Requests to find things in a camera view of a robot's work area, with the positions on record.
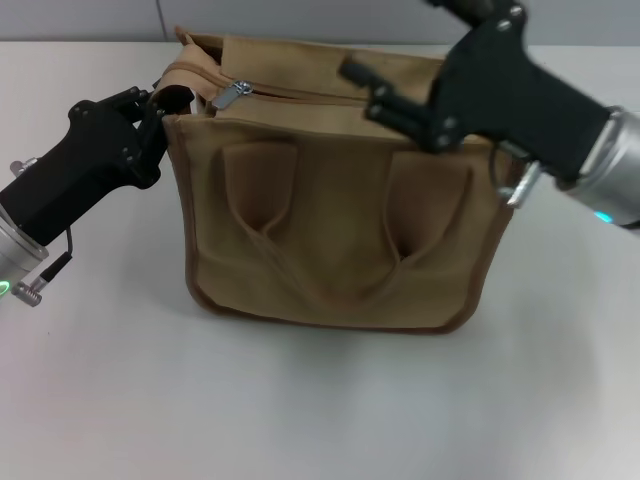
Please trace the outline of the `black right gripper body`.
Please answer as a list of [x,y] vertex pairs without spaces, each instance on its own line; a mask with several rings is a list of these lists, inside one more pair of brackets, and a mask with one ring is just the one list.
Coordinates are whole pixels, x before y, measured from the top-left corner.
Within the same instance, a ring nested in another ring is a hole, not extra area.
[[576,174],[609,111],[535,64],[525,27],[487,20],[452,47],[430,91],[436,135],[441,149],[468,135],[508,141],[551,174]]

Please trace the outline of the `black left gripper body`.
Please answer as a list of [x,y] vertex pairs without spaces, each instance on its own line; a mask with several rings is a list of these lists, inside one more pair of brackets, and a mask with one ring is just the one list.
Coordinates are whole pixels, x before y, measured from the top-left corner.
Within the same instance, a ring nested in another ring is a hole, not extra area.
[[47,246],[115,189],[133,186],[126,154],[137,148],[140,124],[102,119],[102,101],[83,100],[69,111],[64,138],[0,191],[13,223]]

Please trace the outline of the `silver metal zipper pull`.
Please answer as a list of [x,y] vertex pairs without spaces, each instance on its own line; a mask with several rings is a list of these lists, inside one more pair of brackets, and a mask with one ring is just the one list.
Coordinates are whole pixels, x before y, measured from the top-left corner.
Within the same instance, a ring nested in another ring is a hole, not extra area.
[[251,95],[253,85],[244,80],[236,80],[228,87],[222,89],[211,101],[210,104],[215,110],[225,110],[239,98]]

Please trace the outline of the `khaki canvas food bag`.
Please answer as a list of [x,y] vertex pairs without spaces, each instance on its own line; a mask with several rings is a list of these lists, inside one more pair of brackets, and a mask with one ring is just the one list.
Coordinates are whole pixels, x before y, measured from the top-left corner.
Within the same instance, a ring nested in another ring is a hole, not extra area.
[[[447,333],[475,312],[512,212],[489,144],[429,155],[363,116],[343,46],[180,31],[160,94],[186,280],[204,308],[329,328]],[[236,80],[251,95],[210,101]]]

